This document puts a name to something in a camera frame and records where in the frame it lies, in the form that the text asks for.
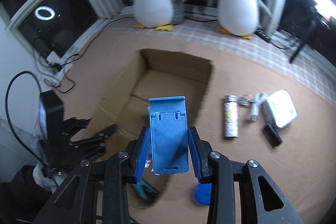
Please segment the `grey gloved hand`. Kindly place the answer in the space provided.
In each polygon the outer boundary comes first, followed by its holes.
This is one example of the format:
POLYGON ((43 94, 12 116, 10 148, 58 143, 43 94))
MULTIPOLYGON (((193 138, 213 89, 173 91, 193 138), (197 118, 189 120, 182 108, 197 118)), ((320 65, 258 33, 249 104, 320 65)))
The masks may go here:
POLYGON ((34 167, 33 179, 38 186, 52 193, 54 193, 58 186, 62 183, 60 177, 53 174, 51 178, 49 178, 49 176, 44 174, 41 163, 37 163, 37 165, 34 167))

